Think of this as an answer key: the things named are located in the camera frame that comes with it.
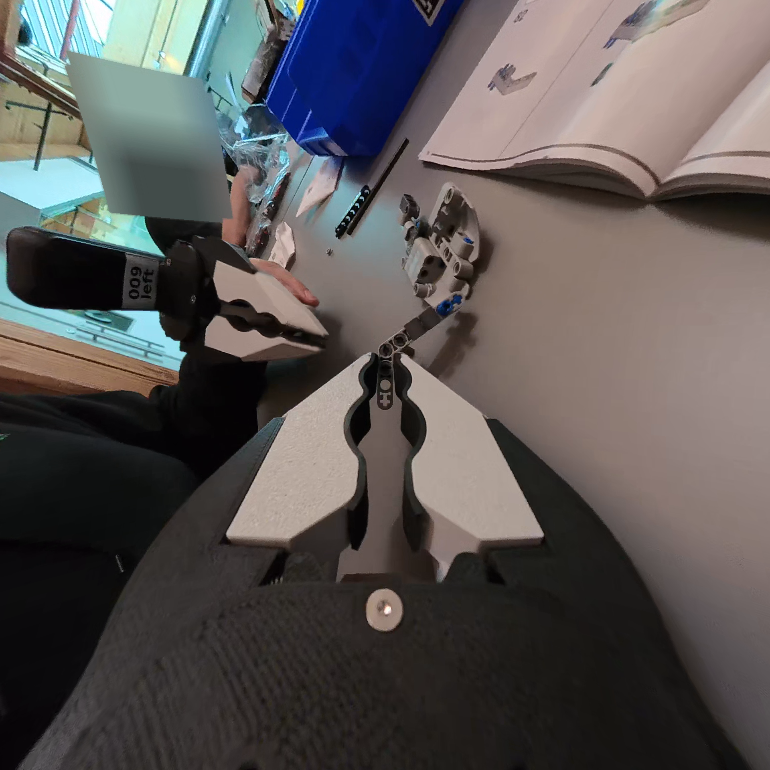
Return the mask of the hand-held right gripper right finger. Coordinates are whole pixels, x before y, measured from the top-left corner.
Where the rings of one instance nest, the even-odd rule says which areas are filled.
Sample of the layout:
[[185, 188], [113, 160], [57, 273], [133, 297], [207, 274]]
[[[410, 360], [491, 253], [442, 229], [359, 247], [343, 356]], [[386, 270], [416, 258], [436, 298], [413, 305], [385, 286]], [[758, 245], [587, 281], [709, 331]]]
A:
[[407, 356], [397, 361], [403, 531], [442, 582], [462, 553], [541, 545], [544, 532], [487, 418]]

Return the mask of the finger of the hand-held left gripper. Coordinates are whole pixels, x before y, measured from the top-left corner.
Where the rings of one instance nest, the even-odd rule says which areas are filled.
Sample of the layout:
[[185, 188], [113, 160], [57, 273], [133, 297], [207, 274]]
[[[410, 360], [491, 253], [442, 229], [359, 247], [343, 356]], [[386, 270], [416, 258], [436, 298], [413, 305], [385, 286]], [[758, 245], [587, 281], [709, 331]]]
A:
[[266, 336], [260, 330], [236, 330], [225, 318], [217, 316], [210, 322], [204, 336], [207, 348], [229, 354], [241, 361], [267, 363], [311, 357], [321, 352], [328, 333], [282, 332]]
[[322, 323], [274, 276], [218, 262], [213, 285], [219, 313], [209, 323], [210, 346], [325, 346]]

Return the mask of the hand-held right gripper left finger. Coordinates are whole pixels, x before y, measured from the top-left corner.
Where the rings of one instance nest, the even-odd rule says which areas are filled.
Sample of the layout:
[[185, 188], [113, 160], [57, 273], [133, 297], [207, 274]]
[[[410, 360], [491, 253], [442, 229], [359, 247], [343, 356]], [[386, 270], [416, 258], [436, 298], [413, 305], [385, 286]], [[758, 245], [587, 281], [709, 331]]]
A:
[[358, 550], [367, 533], [374, 354], [354, 361], [288, 411], [226, 531], [240, 546]]

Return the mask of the grey bent brick beam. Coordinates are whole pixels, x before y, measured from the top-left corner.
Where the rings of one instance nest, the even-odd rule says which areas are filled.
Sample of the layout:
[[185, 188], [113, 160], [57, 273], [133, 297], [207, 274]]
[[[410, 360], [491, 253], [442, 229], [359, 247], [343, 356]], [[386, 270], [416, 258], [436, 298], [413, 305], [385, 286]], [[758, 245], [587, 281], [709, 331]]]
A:
[[399, 373], [400, 359], [409, 348], [422, 336], [456, 314], [465, 304], [466, 298], [460, 293], [450, 294], [436, 306], [429, 306], [408, 321], [398, 332], [380, 344], [377, 351], [377, 392], [376, 402], [379, 409], [385, 411], [393, 407], [400, 398], [399, 382], [403, 379]]

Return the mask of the grey desk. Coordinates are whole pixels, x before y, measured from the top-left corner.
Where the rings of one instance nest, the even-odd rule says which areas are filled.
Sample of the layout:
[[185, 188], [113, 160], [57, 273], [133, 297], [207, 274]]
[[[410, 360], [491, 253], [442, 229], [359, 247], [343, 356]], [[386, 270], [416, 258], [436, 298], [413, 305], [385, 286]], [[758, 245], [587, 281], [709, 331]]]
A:
[[[480, 214], [480, 274], [464, 312], [417, 342], [417, 361], [599, 514], [712, 714], [752, 768], [768, 768], [768, 197], [644, 207], [421, 163], [515, 4], [463, 5], [382, 154], [347, 161], [337, 191], [302, 218], [320, 160], [297, 160], [281, 216], [293, 273], [320, 299], [331, 339], [316, 357], [271, 367], [259, 418], [291, 409], [417, 314], [399, 266], [399, 200], [427, 207], [456, 183]], [[335, 238], [404, 138], [353, 235]]]

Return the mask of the person's left hand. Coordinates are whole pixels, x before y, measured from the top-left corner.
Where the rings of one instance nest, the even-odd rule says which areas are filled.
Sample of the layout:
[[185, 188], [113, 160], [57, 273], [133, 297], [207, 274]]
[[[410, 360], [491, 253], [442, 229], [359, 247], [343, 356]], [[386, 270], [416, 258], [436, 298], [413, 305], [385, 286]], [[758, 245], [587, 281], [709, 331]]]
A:
[[319, 306], [319, 299], [289, 270], [280, 264], [258, 258], [251, 258], [249, 261], [259, 272], [269, 274], [278, 280], [299, 302], [313, 308]]

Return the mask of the crumpled white paper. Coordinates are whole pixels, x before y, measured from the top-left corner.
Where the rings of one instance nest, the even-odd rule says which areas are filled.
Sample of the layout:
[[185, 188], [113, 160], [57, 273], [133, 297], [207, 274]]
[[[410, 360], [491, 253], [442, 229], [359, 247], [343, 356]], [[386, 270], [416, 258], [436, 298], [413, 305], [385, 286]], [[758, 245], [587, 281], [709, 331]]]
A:
[[288, 223], [282, 222], [276, 227], [274, 245], [268, 260], [286, 270], [290, 270], [294, 264], [295, 257], [296, 243], [294, 231]]

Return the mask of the black red brick parts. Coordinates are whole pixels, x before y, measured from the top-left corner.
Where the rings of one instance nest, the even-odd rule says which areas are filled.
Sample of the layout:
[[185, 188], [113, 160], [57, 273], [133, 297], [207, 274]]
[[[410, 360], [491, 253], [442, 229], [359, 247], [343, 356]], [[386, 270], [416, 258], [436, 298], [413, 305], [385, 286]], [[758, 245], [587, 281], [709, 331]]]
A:
[[247, 256], [259, 258], [272, 236], [274, 221], [290, 184], [292, 173], [286, 169], [279, 174], [257, 203], [252, 205], [252, 216], [245, 237]]

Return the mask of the black holed brick beam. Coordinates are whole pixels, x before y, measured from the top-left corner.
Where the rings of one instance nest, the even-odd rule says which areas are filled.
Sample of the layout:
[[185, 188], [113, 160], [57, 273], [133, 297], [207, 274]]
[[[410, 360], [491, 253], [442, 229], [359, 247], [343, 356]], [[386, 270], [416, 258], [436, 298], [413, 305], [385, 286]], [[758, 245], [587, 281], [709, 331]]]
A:
[[351, 223], [355, 220], [358, 213], [361, 211], [361, 208], [363, 207], [364, 203], [368, 200], [368, 198], [371, 195], [371, 188], [368, 185], [364, 185], [359, 190], [356, 198], [353, 200], [350, 208], [342, 217], [340, 223], [336, 226], [334, 235], [335, 238], [341, 239], [342, 236], [347, 232], [349, 229]]

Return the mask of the white paper leaflet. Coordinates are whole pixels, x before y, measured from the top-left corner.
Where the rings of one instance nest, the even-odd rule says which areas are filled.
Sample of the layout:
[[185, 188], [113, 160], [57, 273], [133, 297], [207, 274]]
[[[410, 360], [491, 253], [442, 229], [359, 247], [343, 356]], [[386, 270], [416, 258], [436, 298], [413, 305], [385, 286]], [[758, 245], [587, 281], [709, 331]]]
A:
[[324, 159], [316, 175], [303, 193], [296, 217], [302, 217], [311, 209], [324, 203], [336, 191], [342, 172], [344, 157], [329, 156]]

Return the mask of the long black axle rod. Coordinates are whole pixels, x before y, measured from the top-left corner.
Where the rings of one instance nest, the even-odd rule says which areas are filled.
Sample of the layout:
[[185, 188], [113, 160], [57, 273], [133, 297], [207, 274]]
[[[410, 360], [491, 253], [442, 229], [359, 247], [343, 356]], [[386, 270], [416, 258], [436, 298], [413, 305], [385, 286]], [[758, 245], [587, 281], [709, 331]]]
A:
[[408, 145], [409, 145], [409, 139], [404, 138], [398, 150], [394, 153], [393, 157], [390, 159], [390, 162], [388, 163], [386, 168], [383, 170], [383, 172], [380, 174], [380, 177], [374, 183], [374, 186], [370, 189], [370, 192], [366, 195], [365, 199], [363, 200], [363, 203], [353, 215], [353, 218], [351, 219], [351, 223], [347, 226], [347, 229], [346, 229], [347, 236], [353, 235], [357, 226], [361, 222], [362, 217], [364, 216], [368, 208], [373, 203], [374, 198], [380, 192], [380, 189], [383, 187], [383, 184], [387, 181], [388, 177], [394, 170], [398, 161], [404, 154], [405, 150], [408, 148]]

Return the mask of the clear plastic bags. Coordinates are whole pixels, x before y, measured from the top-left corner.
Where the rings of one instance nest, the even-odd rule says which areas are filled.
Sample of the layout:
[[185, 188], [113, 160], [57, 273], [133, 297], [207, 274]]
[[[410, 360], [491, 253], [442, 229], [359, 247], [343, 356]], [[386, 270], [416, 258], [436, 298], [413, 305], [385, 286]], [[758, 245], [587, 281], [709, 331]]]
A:
[[217, 111], [217, 126], [230, 176], [255, 168], [259, 184], [283, 180], [290, 168], [290, 134], [266, 104]]

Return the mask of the grey brick assembly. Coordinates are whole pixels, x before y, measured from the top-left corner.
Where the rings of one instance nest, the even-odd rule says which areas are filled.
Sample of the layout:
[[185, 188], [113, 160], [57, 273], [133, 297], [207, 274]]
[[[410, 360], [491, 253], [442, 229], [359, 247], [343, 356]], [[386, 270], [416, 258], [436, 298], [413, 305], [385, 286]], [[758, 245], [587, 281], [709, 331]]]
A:
[[442, 303], [465, 302], [480, 256], [479, 219], [465, 193], [445, 183], [429, 215], [404, 194], [398, 222], [405, 248], [401, 266], [415, 296], [435, 310]]

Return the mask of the blue plastic bin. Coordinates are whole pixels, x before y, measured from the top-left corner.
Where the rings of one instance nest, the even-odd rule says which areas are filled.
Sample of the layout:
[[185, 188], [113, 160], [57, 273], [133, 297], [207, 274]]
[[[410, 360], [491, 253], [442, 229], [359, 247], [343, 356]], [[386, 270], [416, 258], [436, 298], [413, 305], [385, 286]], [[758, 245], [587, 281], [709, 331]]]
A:
[[382, 150], [462, 1], [309, 1], [266, 106], [314, 156]]

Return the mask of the open instruction booklet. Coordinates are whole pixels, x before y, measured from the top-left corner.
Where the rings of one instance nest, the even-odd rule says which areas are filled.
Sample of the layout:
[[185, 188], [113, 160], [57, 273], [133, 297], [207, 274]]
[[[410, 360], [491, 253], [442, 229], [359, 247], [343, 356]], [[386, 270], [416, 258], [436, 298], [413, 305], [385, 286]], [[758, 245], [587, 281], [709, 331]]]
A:
[[768, 1], [518, 2], [423, 162], [659, 201], [768, 194]]

